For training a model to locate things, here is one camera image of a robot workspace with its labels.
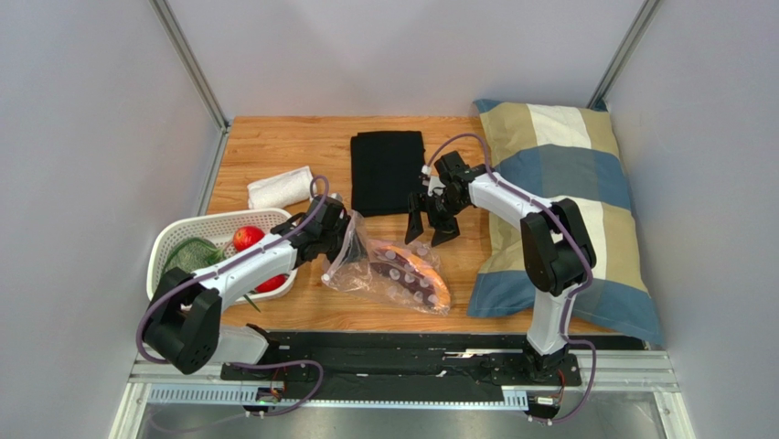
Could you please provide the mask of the red fake apple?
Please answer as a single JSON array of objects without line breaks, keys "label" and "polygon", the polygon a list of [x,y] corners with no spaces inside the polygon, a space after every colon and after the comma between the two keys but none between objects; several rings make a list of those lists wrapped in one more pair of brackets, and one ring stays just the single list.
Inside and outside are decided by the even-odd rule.
[{"label": "red fake apple", "polygon": [[288,276],[286,274],[276,275],[273,278],[265,281],[254,288],[257,294],[264,294],[278,290],[286,282]]}]

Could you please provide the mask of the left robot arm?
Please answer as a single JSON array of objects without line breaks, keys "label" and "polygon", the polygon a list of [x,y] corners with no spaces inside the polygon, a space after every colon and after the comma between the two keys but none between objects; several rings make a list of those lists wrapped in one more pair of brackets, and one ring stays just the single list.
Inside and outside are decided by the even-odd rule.
[{"label": "left robot arm", "polygon": [[188,375],[209,362],[252,368],[270,346],[251,327],[221,324],[235,301],[276,275],[324,255],[330,262],[348,247],[351,213],[337,199],[315,197],[305,213],[272,229],[262,240],[223,262],[166,272],[136,331],[139,353]]}]

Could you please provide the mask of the red fake tomato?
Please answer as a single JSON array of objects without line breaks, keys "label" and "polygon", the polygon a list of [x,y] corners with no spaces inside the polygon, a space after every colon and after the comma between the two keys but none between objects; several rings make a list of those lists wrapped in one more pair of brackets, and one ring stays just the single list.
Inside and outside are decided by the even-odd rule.
[{"label": "red fake tomato", "polygon": [[265,236],[262,229],[256,226],[243,226],[235,231],[232,245],[236,252],[243,252],[261,241]]}]

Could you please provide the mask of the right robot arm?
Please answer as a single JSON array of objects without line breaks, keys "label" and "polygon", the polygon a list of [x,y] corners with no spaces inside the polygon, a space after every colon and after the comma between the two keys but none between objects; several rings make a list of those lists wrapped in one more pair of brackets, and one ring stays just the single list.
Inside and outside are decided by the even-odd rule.
[{"label": "right robot arm", "polygon": [[488,164],[467,165],[448,153],[423,166],[423,193],[408,197],[405,241],[433,228],[432,245],[459,236],[457,215],[484,209],[520,232],[522,261],[536,293],[533,317],[522,351],[533,380],[560,369],[569,352],[568,328],[576,296],[592,284],[596,255],[578,205],[569,198],[552,202],[508,182]]}]

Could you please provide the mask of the clear zip top bag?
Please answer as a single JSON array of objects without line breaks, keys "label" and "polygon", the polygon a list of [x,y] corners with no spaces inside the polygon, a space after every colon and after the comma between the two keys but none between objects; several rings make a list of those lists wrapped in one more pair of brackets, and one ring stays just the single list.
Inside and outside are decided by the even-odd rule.
[{"label": "clear zip top bag", "polygon": [[373,302],[446,316],[453,296],[433,248],[414,241],[373,239],[364,218],[354,210],[345,243],[333,261],[323,263],[327,287]]}]

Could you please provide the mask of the orange fake carrot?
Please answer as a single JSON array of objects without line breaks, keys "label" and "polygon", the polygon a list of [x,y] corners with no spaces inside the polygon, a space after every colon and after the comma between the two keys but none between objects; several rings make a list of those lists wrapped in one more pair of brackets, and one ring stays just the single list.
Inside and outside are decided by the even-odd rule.
[{"label": "orange fake carrot", "polygon": [[425,245],[405,246],[393,241],[370,240],[370,268],[389,282],[387,297],[417,311],[447,315],[452,294],[437,268],[437,256]]}]

